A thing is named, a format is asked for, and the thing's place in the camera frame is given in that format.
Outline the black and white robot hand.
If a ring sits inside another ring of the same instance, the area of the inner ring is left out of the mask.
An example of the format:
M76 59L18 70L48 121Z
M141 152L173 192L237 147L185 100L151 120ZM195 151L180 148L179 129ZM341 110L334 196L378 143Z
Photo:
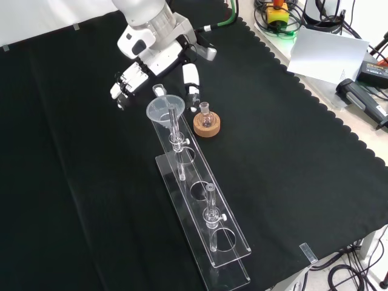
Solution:
M182 64L187 105L192 112L199 106L199 76L196 65L186 57L186 50L197 49L196 36L190 21L174 13L171 17L158 16L135 29L127 26L118 40L120 51L133 63L115 77L110 89L121 110L130 104L137 90L147 81L161 77Z

